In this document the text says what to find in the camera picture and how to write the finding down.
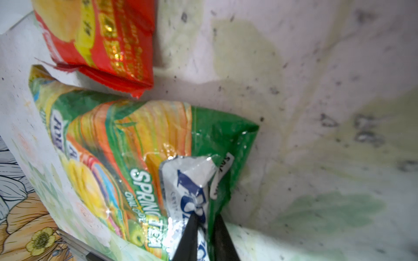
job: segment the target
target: yellow fruit illustration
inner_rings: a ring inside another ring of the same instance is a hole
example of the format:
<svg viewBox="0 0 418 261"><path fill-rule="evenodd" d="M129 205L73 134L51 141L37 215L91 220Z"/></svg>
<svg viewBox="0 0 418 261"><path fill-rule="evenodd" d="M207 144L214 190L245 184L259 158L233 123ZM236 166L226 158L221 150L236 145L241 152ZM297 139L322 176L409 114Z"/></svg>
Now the yellow fruit illustration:
<svg viewBox="0 0 418 261"><path fill-rule="evenodd" d="M61 163L74 190L88 209L103 220L108 217L108 207L91 170L81 162L61 157Z"/></svg>
<svg viewBox="0 0 418 261"><path fill-rule="evenodd" d="M129 235L131 243L137 245L137 246L143 246L146 240L146 236L144 233L144 230L134 230Z"/></svg>

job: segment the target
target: white label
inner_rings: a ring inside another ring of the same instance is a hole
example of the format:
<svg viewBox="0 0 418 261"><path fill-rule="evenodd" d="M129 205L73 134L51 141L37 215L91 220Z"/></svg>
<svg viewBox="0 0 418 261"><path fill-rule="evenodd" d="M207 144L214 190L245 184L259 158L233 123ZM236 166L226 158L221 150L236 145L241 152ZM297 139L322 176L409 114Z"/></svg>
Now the white label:
<svg viewBox="0 0 418 261"><path fill-rule="evenodd" d="M209 157L176 157L160 165L160 180L164 205L168 216L167 247L170 259L176 252L181 235L190 215L194 212L207 229L209 187L208 182L217 172ZM203 229L198 232L198 260L209 261Z"/></svg>
<svg viewBox="0 0 418 261"><path fill-rule="evenodd" d="M211 186L210 186L210 198L215 200L218 198L218 185L221 179L228 173L232 164L234 163L235 157L231 153L227 153L226 157L222 161L219 170L216 172L213 177Z"/></svg>

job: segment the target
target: red snack packet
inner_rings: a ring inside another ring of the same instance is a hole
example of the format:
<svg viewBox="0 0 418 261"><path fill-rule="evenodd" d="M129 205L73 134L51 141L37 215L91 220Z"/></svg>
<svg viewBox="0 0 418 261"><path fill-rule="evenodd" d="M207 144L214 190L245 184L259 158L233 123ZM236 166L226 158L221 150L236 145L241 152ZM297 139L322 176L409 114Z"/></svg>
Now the red snack packet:
<svg viewBox="0 0 418 261"><path fill-rule="evenodd" d="M139 97L153 86L153 0L32 0L56 68Z"/></svg>

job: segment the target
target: plastic wrapper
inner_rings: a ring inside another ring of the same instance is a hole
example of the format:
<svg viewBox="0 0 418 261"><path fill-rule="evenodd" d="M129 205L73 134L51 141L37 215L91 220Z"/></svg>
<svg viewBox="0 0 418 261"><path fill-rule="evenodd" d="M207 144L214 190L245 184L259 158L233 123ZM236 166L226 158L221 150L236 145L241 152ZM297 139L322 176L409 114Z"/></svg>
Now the plastic wrapper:
<svg viewBox="0 0 418 261"><path fill-rule="evenodd" d="M214 218L230 199L256 124L183 102L67 86L42 66L32 67L29 87L68 179L101 222L170 260L194 212L198 260L213 258Z"/></svg>
<svg viewBox="0 0 418 261"><path fill-rule="evenodd" d="M153 86L154 0L32 0L56 68L134 97Z"/></svg>

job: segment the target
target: green stain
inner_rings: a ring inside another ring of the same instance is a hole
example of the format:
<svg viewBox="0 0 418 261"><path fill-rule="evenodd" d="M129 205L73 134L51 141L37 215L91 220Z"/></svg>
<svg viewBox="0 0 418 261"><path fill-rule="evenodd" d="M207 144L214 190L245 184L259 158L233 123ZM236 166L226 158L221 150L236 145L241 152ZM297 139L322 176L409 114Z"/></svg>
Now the green stain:
<svg viewBox="0 0 418 261"><path fill-rule="evenodd" d="M290 261L347 261L347 258L339 249L312 251L294 256Z"/></svg>
<svg viewBox="0 0 418 261"><path fill-rule="evenodd" d="M279 128L284 119L283 62L276 46L250 21L212 20L213 66L223 94L245 117Z"/></svg>
<svg viewBox="0 0 418 261"><path fill-rule="evenodd" d="M184 66L193 50L203 21L203 0L168 0L158 2L155 73Z"/></svg>
<svg viewBox="0 0 418 261"><path fill-rule="evenodd" d="M367 194L342 195L331 192L316 198L306 195L293 201L272 226L279 231L304 235L344 232L371 224L371 216L384 207L383 201Z"/></svg>
<svg viewBox="0 0 418 261"><path fill-rule="evenodd" d="M309 150L295 166L299 172L310 170L314 166L342 178L376 182L373 172L361 170L360 167L395 169L405 160L418 160L417 100L418 88L395 99L375 98L330 134L293 149L292 151ZM368 131L383 137L385 143L382 146L374 147L372 144L354 140L361 131L354 126L355 118L359 114L374 117L375 126Z"/></svg>

